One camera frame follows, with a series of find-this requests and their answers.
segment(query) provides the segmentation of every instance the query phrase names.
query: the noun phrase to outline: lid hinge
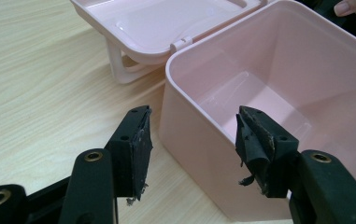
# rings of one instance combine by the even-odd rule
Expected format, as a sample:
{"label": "lid hinge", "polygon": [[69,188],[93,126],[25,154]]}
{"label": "lid hinge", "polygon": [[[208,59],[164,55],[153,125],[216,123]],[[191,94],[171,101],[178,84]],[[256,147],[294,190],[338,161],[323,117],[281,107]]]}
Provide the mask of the lid hinge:
{"label": "lid hinge", "polygon": [[192,44],[192,38],[190,36],[186,36],[175,43],[171,44],[171,54],[178,52],[181,49],[184,49]]}

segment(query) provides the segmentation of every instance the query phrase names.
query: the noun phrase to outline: light wood surface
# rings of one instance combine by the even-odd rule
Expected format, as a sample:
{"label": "light wood surface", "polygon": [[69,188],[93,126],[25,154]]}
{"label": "light wood surface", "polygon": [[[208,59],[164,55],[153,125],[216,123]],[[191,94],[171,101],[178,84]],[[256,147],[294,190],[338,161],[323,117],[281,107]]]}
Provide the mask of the light wood surface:
{"label": "light wood surface", "polygon": [[0,1],[0,185],[31,194],[69,176],[129,109],[150,105],[150,186],[134,206],[120,200],[120,223],[232,223],[160,143],[163,94],[164,68],[118,84],[105,39],[69,1]]}

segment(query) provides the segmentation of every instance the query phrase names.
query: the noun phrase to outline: open container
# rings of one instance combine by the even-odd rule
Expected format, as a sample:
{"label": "open container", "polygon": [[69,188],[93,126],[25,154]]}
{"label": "open container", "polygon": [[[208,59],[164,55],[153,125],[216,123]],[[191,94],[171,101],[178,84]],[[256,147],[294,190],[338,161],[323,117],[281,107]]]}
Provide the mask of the open container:
{"label": "open container", "polygon": [[[291,1],[71,1],[105,36],[119,82],[169,59],[161,141],[227,217],[291,218],[287,200],[238,185],[249,176],[234,146],[240,105],[267,113],[299,150],[337,156],[356,178],[356,37]],[[125,67],[122,52],[138,64]]]}
{"label": "open container", "polygon": [[[107,42],[112,75],[131,82],[171,54],[265,5],[266,0],[71,0]],[[137,62],[125,66],[121,57]]]}
{"label": "open container", "polygon": [[291,218],[267,199],[235,152],[235,114],[258,108],[356,178],[356,37],[290,1],[270,4],[174,54],[166,65],[160,138],[233,220]]}

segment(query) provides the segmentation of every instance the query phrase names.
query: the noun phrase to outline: container lid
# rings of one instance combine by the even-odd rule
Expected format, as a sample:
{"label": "container lid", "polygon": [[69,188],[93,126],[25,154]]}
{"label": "container lid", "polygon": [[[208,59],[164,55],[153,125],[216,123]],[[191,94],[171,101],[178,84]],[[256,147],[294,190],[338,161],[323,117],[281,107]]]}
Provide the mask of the container lid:
{"label": "container lid", "polygon": [[171,44],[177,43],[173,46],[173,50],[177,50],[181,44],[196,42],[265,5],[263,0],[72,2],[103,26],[128,55],[129,51],[145,55],[169,53]]}

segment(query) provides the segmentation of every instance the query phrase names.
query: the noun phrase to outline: finger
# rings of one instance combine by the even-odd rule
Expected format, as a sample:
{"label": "finger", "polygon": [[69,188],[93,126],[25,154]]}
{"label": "finger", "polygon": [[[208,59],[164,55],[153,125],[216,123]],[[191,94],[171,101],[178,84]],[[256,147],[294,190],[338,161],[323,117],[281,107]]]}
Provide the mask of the finger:
{"label": "finger", "polygon": [[343,0],[334,7],[336,16],[347,16],[356,12],[356,0]]}

